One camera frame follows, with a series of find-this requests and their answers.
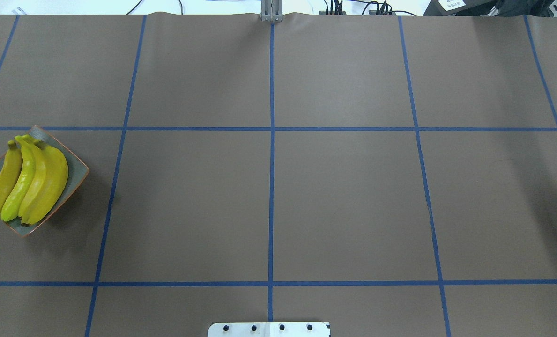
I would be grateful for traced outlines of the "yellow banana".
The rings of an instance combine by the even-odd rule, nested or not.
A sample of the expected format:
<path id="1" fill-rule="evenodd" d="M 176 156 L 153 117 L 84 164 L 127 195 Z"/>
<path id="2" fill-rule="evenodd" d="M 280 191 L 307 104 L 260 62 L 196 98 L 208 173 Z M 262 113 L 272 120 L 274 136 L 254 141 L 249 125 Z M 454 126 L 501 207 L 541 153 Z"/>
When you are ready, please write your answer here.
<path id="1" fill-rule="evenodd" d="M 27 214 L 21 218 L 21 225 L 24 227 L 41 222 L 64 192 L 68 179 L 68 164 L 64 154 L 43 140 L 36 142 L 36 145 L 43 150 L 47 173 L 38 196 L 30 204 Z"/>
<path id="2" fill-rule="evenodd" d="M 29 188 L 23 197 L 21 202 L 21 206 L 19 207 L 19 217 L 24 217 L 27 214 L 27 209 L 29 208 L 32 201 L 36 199 L 38 196 L 43 184 L 45 183 L 45 177 L 47 173 L 47 163 L 45 160 L 45 156 L 43 150 L 36 145 L 36 140 L 34 137 L 26 134 L 23 136 L 26 143 L 28 143 L 28 148 L 30 149 L 33 157 L 34 162 L 36 163 L 36 172 L 33 174 L 32 181 L 30 182 Z"/>
<path id="3" fill-rule="evenodd" d="M 32 151 L 32 147 L 34 147 L 33 140 L 34 138 L 29 134 L 15 136 L 15 141 L 21 145 L 22 167 L 15 186 L 0 212 L 0 217 L 4 222 L 14 220 L 19 216 L 22 202 L 36 174 L 36 160 Z"/>
<path id="4" fill-rule="evenodd" d="M 16 141 L 7 143 L 7 151 L 0 170 L 0 214 L 2 208 L 12 192 L 22 169 L 22 155 Z"/>

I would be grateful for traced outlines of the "grey square plate orange rim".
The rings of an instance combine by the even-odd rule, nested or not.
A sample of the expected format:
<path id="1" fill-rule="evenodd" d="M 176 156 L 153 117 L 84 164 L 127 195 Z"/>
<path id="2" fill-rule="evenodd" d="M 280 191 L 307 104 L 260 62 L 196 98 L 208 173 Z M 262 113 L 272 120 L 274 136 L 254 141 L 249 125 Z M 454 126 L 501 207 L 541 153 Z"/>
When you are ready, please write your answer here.
<path id="1" fill-rule="evenodd" d="M 33 233 L 37 228 L 40 228 L 43 224 L 47 223 L 53 215 L 59 213 L 59 209 L 63 207 L 63 204 L 76 192 L 76 190 L 85 181 L 85 178 L 89 175 L 89 167 L 64 143 L 60 142 L 55 136 L 50 132 L 45 130 L 38 125 L 34 125 L 31 128 L 20 128 L 21 134 L 30 134 L 35 139 L 43 140 L 52 147 L 58 148 L 66 157 L 68 164 L 68 179 L 64 192 L 61 194 L 60 198 L 56 202 L 56 205 L 49 211 L 47 216 L 45 216 L 41 222 L 34 224 L 29 227 L 24 227 L 21 225 L 21 220 L 16 218 L 9 222 L 4 222 L 8 228 L 16 232 L 21 237 L 26 237 Z M 3 166 L 4 157 L 6 155 L 7 148 L 5 147 L 0 153 L 0 171 Z"/>

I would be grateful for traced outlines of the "black box white label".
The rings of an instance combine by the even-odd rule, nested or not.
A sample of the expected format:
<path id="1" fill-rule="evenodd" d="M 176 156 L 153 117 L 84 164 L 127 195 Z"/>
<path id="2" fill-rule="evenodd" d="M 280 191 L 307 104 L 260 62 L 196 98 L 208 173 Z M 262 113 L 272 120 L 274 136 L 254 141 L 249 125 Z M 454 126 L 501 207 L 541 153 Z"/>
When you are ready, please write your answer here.
<path id="1" fill-rule="evenodd" d="M 490 13 L 497 0 L 430 0 L 424 16 L 472 16 L 473 12 Z"/>

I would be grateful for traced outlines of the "aluminium frame post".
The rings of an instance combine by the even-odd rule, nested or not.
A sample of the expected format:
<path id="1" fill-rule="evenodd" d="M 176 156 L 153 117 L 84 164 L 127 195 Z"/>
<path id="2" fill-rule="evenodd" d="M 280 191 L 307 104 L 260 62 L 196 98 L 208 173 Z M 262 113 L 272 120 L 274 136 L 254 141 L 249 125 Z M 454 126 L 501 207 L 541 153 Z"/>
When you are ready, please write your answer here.
<path id="1" fill-rule="evenodd" d="M 260 20 L 268 23 L 278 23 L 283 20 L 282 0 L 261 0 Z"/>

